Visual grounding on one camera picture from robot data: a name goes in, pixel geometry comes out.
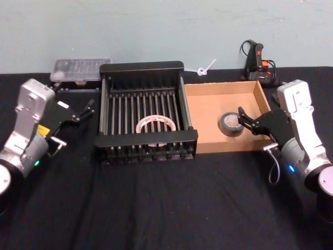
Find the open cardboard box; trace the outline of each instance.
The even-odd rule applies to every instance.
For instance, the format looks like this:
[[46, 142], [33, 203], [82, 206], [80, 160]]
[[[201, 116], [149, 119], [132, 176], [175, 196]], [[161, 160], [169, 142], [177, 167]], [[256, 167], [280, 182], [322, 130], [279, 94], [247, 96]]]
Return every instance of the open cardboard box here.
[[252, 118], [270, 111], [260, 83], [219, 82], [185, 85], [192, 126], [198, 130], [197, 153], [262, 150], [271, 140], [265, 135], [253, 135], [244, 128], [241, 135], [228, 137], [219, 128], [227, 112], [238, 113], [241, 106]]

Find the duct tape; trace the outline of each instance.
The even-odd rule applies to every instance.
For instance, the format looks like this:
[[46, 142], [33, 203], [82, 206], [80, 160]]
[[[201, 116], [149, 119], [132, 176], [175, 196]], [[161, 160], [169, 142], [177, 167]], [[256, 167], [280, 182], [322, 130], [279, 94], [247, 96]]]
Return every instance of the duct tape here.
[[220, 120], [220, 130], [226, 136], [229, 137], [236, 137], [239, 136], [244, 127], [238, 123], [238, 116], [239, 114], [235, 112], [228, 112], [225, 113]]

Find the clear plastic container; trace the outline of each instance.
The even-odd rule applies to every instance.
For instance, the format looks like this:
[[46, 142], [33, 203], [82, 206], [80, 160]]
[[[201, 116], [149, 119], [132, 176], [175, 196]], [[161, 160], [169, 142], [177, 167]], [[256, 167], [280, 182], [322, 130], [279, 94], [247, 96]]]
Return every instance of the clear plastic container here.
[[58, 59], [51, 73], [53, 82], [75, 82], [85, 85], [87, 81], [100, 81], [99, 66], [109, 64], [110, 59]]

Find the wall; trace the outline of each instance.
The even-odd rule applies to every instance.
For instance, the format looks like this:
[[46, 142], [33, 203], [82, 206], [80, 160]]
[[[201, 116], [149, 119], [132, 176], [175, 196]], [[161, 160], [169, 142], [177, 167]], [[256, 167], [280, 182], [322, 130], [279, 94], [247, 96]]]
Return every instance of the wall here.
[[280, 67], [333, 66], [332, 13], [332, 0], [2, 0], [0, 73], [77, 57], [241, 68], [248, 38]]

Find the black tablecloth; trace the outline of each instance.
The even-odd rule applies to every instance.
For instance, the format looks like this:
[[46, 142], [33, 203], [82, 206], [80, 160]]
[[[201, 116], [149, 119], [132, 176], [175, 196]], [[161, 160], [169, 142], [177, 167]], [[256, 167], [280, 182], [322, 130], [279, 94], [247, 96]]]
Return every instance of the black tablecloth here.
[[[333, 68], [280, 68], [284, 81], [310, 85], [316, 131], [333, 159]], [[185, 75], [185, 83], [237, 81], [240, 70]], [[19, 86], [49, 74], [0, 75], [0, 145], [15, 122]], [[267, 99], [273, 90], [265, 90]], [[80, 110], [98, 92], [58, 94]], [[20, 198], [0, 217], [0, 249], [333, 249], [333, 226], [316, 195], [282, 166], [267, 181], [263, 152], [197, 155], [195, 160], [101, 167], [93, 157], [98, 116], [61, 138], [66, 150], [43, 158]]]

